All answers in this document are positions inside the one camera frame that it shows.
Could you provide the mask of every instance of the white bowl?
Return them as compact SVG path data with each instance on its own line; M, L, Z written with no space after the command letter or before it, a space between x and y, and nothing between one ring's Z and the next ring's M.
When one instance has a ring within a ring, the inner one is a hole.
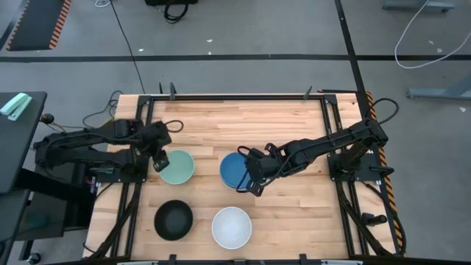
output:
M236 250L249 241L252 235L252 222L244 210L227 207L216 214L211 230L219 246Z

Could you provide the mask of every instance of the black floor stripe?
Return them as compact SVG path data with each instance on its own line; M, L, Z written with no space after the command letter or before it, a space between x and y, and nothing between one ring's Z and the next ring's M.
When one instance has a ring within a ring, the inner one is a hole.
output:
M144 55L136 62L224 61L224 60L349 60L342 54L220 54L220 55ZM132 62L131 56L0 57L0 63L80 63Z
M26 0L21 1L20 5L18 7L18 10L16 11L16 14L13 16L12 20L8 24L7 29L5 30L5 32L1 36L1 38L0 38L0 50L3 49L3 46L5 46L5 43L8 41L8 37L10 36L10 33L13 31L13 29L15 29L15 25L18 22L18 19L19 19L20 15L23 12L25 4L26 4Z
M337 14L339 15L341 31L344 35L345 46L347 47L348 57L350 59L350 65L352 66L353 78L355 79L356 88L358 92L365 93L365 87L363 84L363 79L361 78L360 67L358 66L358 62L356 60L350 31L348 30L347 18L345 18L344 8L341 5L341 0L335 0L335 3Z
M399 61L438 60L443 55L398 55ZM364 61L394 61L394 55L357 55L356 60ZM455 54L444 60L471 60L471 54Z
M394 55L356 55L358 61L394 61ZM436 60L436 55L401 55L400 61ZM350 61L346 54L221 54L221 55L144 55L136 56L136 62L189 62L232 60L335 60ZM471 55L453 55L448 61L471 61ZM88 63L132 62L130 56L57 56L57 57L0 57L0 63Z

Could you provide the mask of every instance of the green bowl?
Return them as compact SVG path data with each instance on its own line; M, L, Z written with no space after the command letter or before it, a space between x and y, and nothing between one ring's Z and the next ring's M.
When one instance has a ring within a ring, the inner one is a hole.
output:
M193 176L194 160L185 151L175 150L169 153L170 164L160 172L162 180L172 185L185 183Z

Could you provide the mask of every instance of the blue bowl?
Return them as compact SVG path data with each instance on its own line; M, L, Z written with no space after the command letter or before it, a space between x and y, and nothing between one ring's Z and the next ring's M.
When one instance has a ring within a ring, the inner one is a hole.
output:
M227 155L219 166L219 173L222 181L231 188L237 188L244 175L247 174L239 188L240 190L246 190L250 174L247 173L245 158L241 154L234 152Z

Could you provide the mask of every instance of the black bowl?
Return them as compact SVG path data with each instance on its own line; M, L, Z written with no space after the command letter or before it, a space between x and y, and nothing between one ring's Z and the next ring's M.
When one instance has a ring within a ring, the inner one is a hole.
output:
M162 204L154 218L155 231L162 239L169 241L181 239L190 231L192 224L190 206L177 199Z

